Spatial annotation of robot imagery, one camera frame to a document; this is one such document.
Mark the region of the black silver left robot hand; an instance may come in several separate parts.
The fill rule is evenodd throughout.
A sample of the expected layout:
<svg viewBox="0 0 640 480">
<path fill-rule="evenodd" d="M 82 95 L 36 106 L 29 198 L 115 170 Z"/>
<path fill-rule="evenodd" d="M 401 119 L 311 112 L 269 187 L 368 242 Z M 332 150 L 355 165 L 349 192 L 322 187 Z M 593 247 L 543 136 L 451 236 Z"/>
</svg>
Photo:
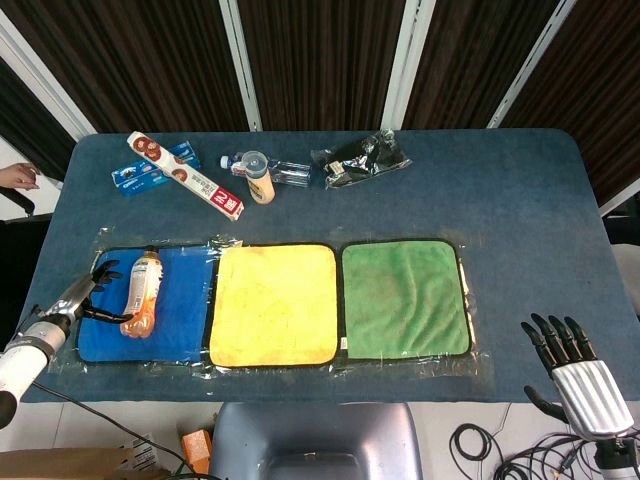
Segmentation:
<svg viewBox="0 0 640 480">
<path fill-rule="evenodd" d="M 90 318 L 110 324 L 123 324 L 133 318 L 132 314 L 115 314 L 95 307 L 91 302 L 91 294 L 102 292 L 104 285 L 123 275 L 114 270 L 118 260 L 108 260 L 96 267 L 92 273 L 73 283 L 63 292 L 61 297 L 45 312 L 46 316 L 64 315 L 71 322 L 81 318 Z"/>
</svg>

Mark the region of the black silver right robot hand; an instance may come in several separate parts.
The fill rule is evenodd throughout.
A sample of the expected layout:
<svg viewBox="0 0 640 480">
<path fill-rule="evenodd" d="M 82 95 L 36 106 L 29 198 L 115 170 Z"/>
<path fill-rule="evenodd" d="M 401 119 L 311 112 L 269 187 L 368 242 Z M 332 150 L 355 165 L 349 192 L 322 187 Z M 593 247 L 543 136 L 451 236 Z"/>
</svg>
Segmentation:
<svg viewBox="0 0 640 480">
<path fill-rule="evenodd" d="M 521 327 L 560 398 L 556 405 L 526 385 L 525 395 L 536 408 L 587 441 L 614 440 L 631 431 L 634 420 L 617 382 L 573 318 L 533 313 Z"/>
</svg>

